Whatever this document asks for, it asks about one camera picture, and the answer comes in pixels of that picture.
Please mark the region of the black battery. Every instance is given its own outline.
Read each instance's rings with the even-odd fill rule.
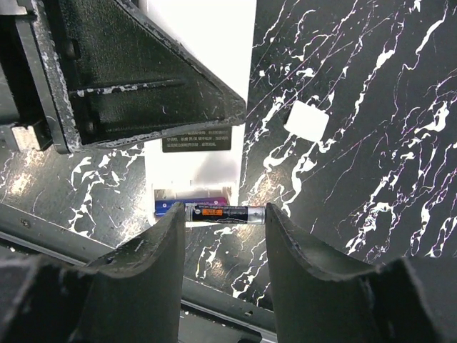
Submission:
[[[262,225],[265,223],[265,208],[189,204],[186,208],[186,221]]]

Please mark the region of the black surface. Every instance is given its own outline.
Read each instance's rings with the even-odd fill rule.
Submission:
[[[279,343],[381,342],[356,277],[372,266],[306,235],[270,204],[266,248]]]
[[[162,139],[163,152],[223,151],[231,149],[231,127],[193,131]]]
[[[414,4],[257,6],[241,201],[273,202],[307,232],[373,264],[457,251],[456,9]],[[380,56],[390,58],[376,68]],[[314,77],[297,75],[307,68]],[[296,96],[315,95],[310,104],[330,120],[309,151],[311,143],[288,139],[283,121]],[[446,118],[438,112],[445,101]],[[446,123],[441,131],[422,129],[434,120]],[[143,155],[141,145],[71,156],[2,149],[0,200],[115,247],[147,228]],[[272,309],[263,228],[186,233],[186,277]]]
[[[421,280],[422,296],[427,299],[428,310],[438,322],[438,328],[448,337],[457,337],[455,300],[450,301],[456,298],[457,290],[455,259],[412,259],[410,264],[417,279]]]

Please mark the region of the orange battery label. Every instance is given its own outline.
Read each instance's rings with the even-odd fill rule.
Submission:
[[[201,213],[204,216],[221,216],[222,210],[221,209],[203,209]]]

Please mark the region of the black plastic part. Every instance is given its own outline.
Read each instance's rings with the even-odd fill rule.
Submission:
[[[148,232],[153,230],[156,230],[156,226],[152,227]],[[110,247],[58,227],[55,224],[45,222],[30,214],[20,212],[19,210],[4,204],[0,204],[0,239],[5,239],[8,242],[14,243],[13,247],[16,248],[16,256],[18,254],[17,252],[20,250],[18,248],[19,245],[20,247],[26,247],[26,250],[31,254],[41,252],[78,267],[84,266],[87,262],[94,260],[96,257],[105,255],[103,259],[99,259],[97,262],[97,264],[103,265],[106,263],[107,259],[112,257],[112,254],[110,253],[113,251]],[[138,259],[143,256],[142,253],[135,253],[135,249],[138,247],[139,243],[141,243],[141,239],[139,241],[136,240],[134,245],[126,251],[126,253],[129,254],[128,256],[132,259]],[[120,262],[114,262],[112,259],[109,261],[111,261],[112,264],[109,264],[108,267],[120,265]],[[186,315],[181,314],[184,318],[181,318],[179,325],[180,342],[200,342],[196,339],[201,337],[201,335],[206,332],[205,330],[208,330],[206,332],[206,339],[208,342],[233,343],[233,340],[230,340],[231,337],[248,339],[247,342],[258,342],[258,333],[261,333],[262,336],[269,339],[270,342],[276,341],[273,312],[259,308],[254,304],[244,302],[240,299],[233,298],[228,294],[220,293],[215,289],[206,287],[187,278],[184,278],[182,281],[182,288],[181,303],[184,305],[185,311],[193,312],[196,316],[199,316],[200,319],[193,318],[191,321],[186,321]],[[134,285],[131,289],[132,291],[129,292],[127,295],[128,297],[133,297],[134,294],[137,297],[143,297],[143,295],[138,293],[141,289],[140,287]],[[125,317],[126,313],[127,311],[122,312],[121,316]],[[217,328],[220,328],[220,330],[222,330],[221,332],[226,332],[224,337],[221,337],[220,335],[217,337],[215,336]]]
[[[29,15],[8,20],[19,42],[14,51],[24,63],[10,69],[30,76],[42,107],[35,115],[46,117],[58,152],[244,122],[245,101],[132,1],[20,4]]]
[[[16,31],[16,17],[0,18],[0,125],[19,122],[19,113],[30,122],[41,108]]]
[[[97,269],[79,325],[90,342],[176,342],[184,268],[184,205],[88,267]]]
[[[37,253],[33,250],[25,249],[24,247],[18,244],[12,244],[11,242],[0,239],[0,265],[2,259],[8,258],[15,259],[15,267],[18,267],[18,264],[24,263],[24,261],[21,261],[23,258],[25,258],[26,256],[34,256],[36,254]],[[24,275],[29,273],[29,269],[18,268],[15,270],[14,273],[11,273],[11,269],[4,269],[2,267],[0,267],[0,270],[4,272],[2,274],[4,279],[1,281],[5,281],[5,276],[10,276],[8,278],[8,282],[1,283],[0,281],[2,299],[10,299],[1,302],[0,317],[3,317],[3,313],[5,313],[6,309],[9,308],[9,306],[11,306],[11,298],[9,296],[12,294],[16,296],[16,293],[12,291],[20,289],[20,286],[24,285]],[[69,313],[75,312],[78,315],[81,315],[82,310],[81,308],[77,307]],[[219,317],[212,316],[206,312],[195,310],[193,307],[181,305],[178,342],[259,343],[261,340],[261,335],[254,330],[250,330],[243,326],[234,324],[233,322],[220,319]]]
[[[306,233],[272,204],[266,247],[280,343],[457,339],[457,291],[444,281],[457,271],[454,259],[374,267]]]

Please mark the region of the white vein pattern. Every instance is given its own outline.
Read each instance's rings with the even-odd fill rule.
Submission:
[[[103,187],[107,192],[112,192],[108,196],[109,201],[103,201],[108,206],[112,206],[112,202],[116,197],[124,195],[119,190],[122,183],[128,177],[131,165],[141,156],[144,156],[144,148],[135,145],[129,149],[114,149],[107,151],[103,155],[95,154],[93,156],[84,156],[80,154],[70,155],[70,159],[81,159],[81,161],[73,168],[70,173],[69,183],[72,189],[76,192],[84,190],[84,198],[78,203],[73,203],[70,210],[73,212],[72,218],[68,220],[69,229],[78,234],[92,238],[97,222],[93,216],[94,202],[97,194],[94,190],[97,187]],[[144,194],[140,193],[135,199],[132,199],[129,207],[135,209],[134,215],[128,220],[123,220],[118,223],[111,217],[101,202],[97,202],[97,206],[108,216],[109,223],[116,230],[118,243],[116,246],[127,242],[141,232],[144,227],[144,218],[146,217],[146,207],[144,204]],[[90,219],[91,226],[81,227],[79,221],[87,216]]]

